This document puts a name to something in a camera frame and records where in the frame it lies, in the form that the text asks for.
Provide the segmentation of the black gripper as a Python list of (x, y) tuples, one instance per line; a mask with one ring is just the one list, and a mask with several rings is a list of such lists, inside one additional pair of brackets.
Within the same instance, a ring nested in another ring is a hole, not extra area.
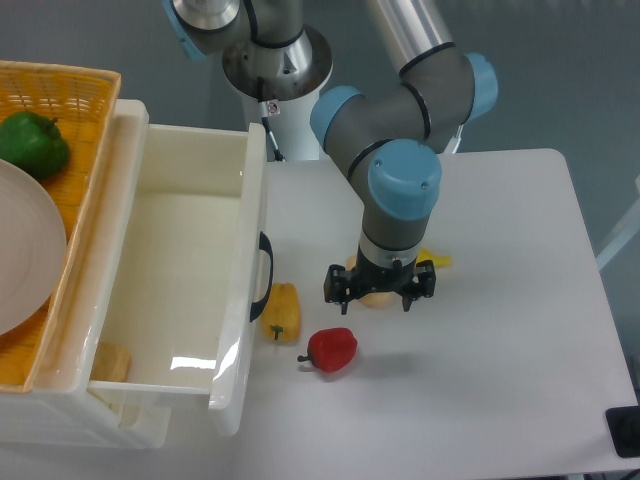
[(432, 260), (416, 263), (419, 248), (387, 250), (359, 247), (352, 270), (331, 264), (324, 280), (324, 300), (338, 305), (342, 315), (349, 304), (370, 293), (393, 292), (402, 298), (404, 312), (435, 292), (436, 270)]

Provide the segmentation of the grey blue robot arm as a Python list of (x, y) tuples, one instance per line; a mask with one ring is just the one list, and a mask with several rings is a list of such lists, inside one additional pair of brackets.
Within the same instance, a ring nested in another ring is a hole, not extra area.
[(167, 1), (165, 14), (190, 59), (220, 53), (245, 120), (263, 127), (276, 161), (327, 155), (363, 203), (353, 267), (332, 265), (329, 303), (347, 307), (393, 292), (405, 307), (434, 293), (434, 265), (418, 250), (436, 205), (442, 169), (428, 142), (495, 104), (498, 82), (479, 54), (463, 54), (431, 1), (371, 1), (368, 9), (400, 83), (369, 99), (328, 88), (327, 40), (298, 1)]

